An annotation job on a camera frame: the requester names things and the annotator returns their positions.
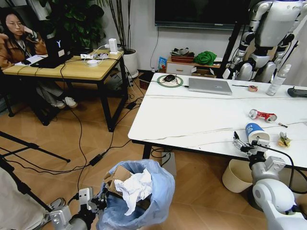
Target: plastic bottle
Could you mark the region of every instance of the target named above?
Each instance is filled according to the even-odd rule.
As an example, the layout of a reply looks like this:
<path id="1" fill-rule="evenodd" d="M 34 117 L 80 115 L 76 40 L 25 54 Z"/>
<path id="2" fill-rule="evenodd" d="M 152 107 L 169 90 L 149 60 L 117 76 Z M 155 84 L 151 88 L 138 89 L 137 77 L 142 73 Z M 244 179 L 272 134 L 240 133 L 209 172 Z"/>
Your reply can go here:
<path id="1" fill-rule="evenodd" d="M 275 76 L 273 82 L 271 83 L 270 87 L 266 91 L 266 94 L 269 96 L 274 96 L 280 86 L 283 84 L 284 80 L 287 78 L 287 73 L 289 72 L 291 65 L 286 65 L 282 68 L 278 74 Z"/>

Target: mouse pad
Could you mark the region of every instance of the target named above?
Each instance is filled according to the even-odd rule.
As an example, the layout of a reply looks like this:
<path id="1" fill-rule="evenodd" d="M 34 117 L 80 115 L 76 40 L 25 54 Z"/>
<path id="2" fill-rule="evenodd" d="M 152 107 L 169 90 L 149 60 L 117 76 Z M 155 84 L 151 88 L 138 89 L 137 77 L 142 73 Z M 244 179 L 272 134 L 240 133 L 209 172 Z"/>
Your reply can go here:
<path id="1" fill-rule="evenodd" d="M 170 82 L 167 82 L 167 81 L 164 81 L 164 78 L 166 76 L 167 75 L 163 75 L 163 76 L 161 76 L 157 79 L 157 82 L 159 83 L 159 85 L 162 85 L 162 86 L 168 87 L 168 88 L 176 88 L 176 87 L 183 85 L 183 80 L 180 77 L 174 75 L 175 79 L 170 81 Z"/>

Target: blue cup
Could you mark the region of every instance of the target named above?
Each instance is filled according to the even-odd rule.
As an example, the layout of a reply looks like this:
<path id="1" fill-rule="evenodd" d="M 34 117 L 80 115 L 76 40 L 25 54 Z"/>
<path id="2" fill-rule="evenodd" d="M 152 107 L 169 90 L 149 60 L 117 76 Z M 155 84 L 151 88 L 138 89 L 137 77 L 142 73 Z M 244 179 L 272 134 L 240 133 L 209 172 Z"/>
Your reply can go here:
<path id="1" fill-rule="evenodd" d="M 270 135 L 266 133 L 256 123 L 248 123 L 245 127 L 245 131 L 250 144 L 253 140 L 256 140 L 258 137 L 264 140 L 270 140 Z"/>

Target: laptop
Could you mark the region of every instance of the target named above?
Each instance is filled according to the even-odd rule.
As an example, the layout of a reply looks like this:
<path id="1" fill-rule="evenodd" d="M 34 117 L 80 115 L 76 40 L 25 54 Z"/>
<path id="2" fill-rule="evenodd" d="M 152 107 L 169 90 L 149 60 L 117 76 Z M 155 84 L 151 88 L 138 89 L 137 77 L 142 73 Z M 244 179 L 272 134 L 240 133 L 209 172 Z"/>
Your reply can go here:
<path id="1" fill-rule="evenodd" d="M 223 80 L 189 78 L 189 90 L 232 95 L 228 82 Z"/>
<path id="2" fill-rule="evenodd" d="M 72 58 L 70 46 L 61 36 L 48 35 L 45 40 L 48 57 L 32 64 L 32 67 L 54 69 Z"/>

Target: brown jacket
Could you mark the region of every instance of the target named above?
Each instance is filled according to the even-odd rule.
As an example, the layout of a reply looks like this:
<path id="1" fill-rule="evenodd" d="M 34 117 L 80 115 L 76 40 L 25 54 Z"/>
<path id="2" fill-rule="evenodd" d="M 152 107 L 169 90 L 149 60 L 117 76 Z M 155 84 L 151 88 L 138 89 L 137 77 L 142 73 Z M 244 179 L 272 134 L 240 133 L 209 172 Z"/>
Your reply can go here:
<path id="1" fill-rule="evenodd" d="M 38 42 L 32 41 L 29 37 L 25 41 L 26 49 L 30 54 L 33 55 L 31 47 L 35 49 L 37 55 L 47 54 L 45 42 L 42 40 L 41 36 L 38 35 Z M 13 66 L 25 59 L 24 53 L 16 46 L 14 43 L 9 41 L 9 37 L 5 34 L 0 34 L 0 67 L 4 70 L 8 67 Z"/>

